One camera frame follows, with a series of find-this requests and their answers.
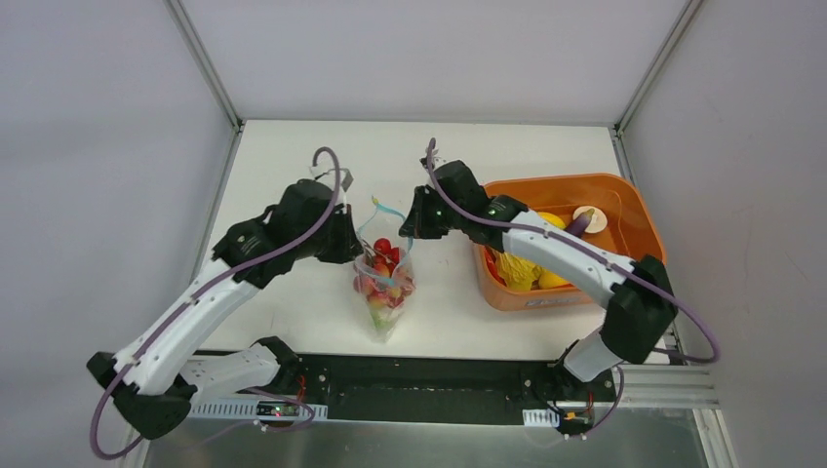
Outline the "clear zip top bag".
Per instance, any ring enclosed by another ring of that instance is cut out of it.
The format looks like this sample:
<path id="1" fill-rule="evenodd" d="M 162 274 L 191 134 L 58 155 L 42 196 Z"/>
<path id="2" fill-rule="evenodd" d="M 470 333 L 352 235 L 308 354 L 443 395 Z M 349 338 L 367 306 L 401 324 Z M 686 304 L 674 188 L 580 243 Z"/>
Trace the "clear zip top bag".
<path id="1" fill-rule="evenodd" d="M 371 199 L 373 212 L 357 229 L 363 252 L 354 261 L 354 290 L 363 299 L 374 339 L 385 342 L 416 291 L 414 239 L 400 234 L 405 215 Z"/>

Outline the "red peach cluster toy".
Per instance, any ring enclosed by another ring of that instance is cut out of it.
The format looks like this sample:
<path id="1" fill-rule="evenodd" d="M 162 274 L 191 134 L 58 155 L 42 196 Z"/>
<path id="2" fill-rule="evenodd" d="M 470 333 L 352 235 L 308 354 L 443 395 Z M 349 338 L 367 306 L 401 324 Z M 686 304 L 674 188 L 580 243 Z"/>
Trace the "red peach cluster toy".
<path id="1" fill-rule="evenodd" d="M 363 253 L 354 261 L 354 289 L 369 309 L 403 305 L 415 289 L 409 252 L 388 238 L 361 240 Z"/>

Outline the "white cauliflower toy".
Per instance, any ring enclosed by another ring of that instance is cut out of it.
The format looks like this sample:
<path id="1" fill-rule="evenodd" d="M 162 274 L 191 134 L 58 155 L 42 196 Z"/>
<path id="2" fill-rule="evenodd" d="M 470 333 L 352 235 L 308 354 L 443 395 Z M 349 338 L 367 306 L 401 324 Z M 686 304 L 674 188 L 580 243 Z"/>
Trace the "white cauliflower toy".
<path id="1" fill-rule="evenodd" d="M 379 309 L 371 309 L 370 315 L 377 332 L 391 331 L 401 317 L 401 311 L 393 308 L 382 307 Z"/>

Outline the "dark purple eggplant toy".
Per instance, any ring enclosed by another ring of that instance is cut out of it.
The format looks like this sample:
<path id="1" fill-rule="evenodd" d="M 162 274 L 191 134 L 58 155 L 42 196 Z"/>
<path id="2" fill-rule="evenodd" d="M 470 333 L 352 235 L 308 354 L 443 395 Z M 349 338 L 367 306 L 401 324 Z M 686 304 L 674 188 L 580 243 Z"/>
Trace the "dark purple eggplant toy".
<path id="1" fill-rule="evenodd" d="M 577 238 L 582 237 L 587 232 L 593 216 L 594 213 L 592 210 L 587 210 L 578 214 L 572 222 L 566 226 L 565 231 Z"/>

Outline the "white mushroom toy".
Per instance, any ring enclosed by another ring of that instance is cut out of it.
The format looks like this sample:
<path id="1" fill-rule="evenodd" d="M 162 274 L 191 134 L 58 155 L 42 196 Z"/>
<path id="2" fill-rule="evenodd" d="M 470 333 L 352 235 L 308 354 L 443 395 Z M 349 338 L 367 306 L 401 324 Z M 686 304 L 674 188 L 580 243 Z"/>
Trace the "white mushroom toy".
<path id="1" fill-rule="evenodd" d="M 585 234 L 597 234 L 605 230 L 608 226 L 608 218 L 605 215 L 605 213 L 599 208 L 593 206 L 580 206 L 574 210 L 572 214 L 572 219 L 574 219 L 577 215 L 587 210 L 592 210 L 594 216 Z"/>

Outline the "orange plastic basket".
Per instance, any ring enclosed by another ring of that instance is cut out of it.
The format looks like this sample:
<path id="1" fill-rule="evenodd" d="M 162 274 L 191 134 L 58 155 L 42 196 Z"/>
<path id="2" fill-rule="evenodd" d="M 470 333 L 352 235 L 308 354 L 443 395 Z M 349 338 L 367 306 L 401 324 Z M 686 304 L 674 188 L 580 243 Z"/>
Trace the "orange plastic basket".
<path id="1" fill-rule="evenodd" d="M 558 175 L 509 179 L 485 185 L 491 196 L 507 195 L 528 207 L 572 221 L 580 206 L 593 206 L 608 218 L 608 226 L 584 240 L 598 248 L 639 259 L 650 254 L 663 263 L 667 254 L 648 208 L 639 191 L 625 179 L 611 174 Z M 511 291 L 497 282 L 484 261 L 484 247 L 474 245 L 477 277 L 481 294 L 493 308 L 504 311 L 533 310 L 587 304 L 585 292 L 568 285 L 551 290 L 534 288 L 527 292 Z"/>

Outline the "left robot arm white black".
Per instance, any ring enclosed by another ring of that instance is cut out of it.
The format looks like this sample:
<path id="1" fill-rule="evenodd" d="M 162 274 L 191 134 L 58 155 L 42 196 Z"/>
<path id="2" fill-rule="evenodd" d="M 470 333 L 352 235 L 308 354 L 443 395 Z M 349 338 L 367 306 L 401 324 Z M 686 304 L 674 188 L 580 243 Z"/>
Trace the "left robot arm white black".
<path id="1" fill-rule="evenodd" d="M 296 385 L 298 357 L 278 337 L 209 363 L 190 358 L 230 314 L 296 262 L 343 264 L 361 252 L 344 189 L 301 179 L 262 214 L 231 225 L 149 330 L 116 353 L 97 352 L 87 368 L 145 440 L 167 435 L 213 398 L 263 386 L 286 394 Z"/>

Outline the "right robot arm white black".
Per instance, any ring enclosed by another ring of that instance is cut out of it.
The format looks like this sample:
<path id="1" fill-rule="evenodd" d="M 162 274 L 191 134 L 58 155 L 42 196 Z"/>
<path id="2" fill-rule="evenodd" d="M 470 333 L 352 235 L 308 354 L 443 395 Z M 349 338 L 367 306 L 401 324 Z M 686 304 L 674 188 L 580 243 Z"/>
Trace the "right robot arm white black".
<path id="1" fill-rule="evenodd" d="M 423 157 L 420 163 L 429 179 L 414 191 L 402 236 L 436 240 L 459 231 L 477 245 L 561 276 L 604 309 L 603 323 L 556 364 L 559 395 L 578 399 L 603 371 L 621 363 L 640 365 L 654 353 L 677 314 L 658 284 L 665 269 L 657 258 L 634 260 L 602 250 L 512 197 L 490 196 L 460 160 L 435 164 Z"/>

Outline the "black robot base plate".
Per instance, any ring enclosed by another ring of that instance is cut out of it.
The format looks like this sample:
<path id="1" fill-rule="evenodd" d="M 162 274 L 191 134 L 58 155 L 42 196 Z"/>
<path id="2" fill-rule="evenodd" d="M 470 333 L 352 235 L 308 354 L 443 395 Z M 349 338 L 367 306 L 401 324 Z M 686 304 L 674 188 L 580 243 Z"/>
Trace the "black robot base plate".
<path id="1" fill-rule="evenodd" d="M 330 420 L 521 425 L 526 410 L 554 403 L 610 403 L 609 372 L 565 383 L 545 361 L 457 360 L 301 354 L 263 391 L 300 394 Z"/>

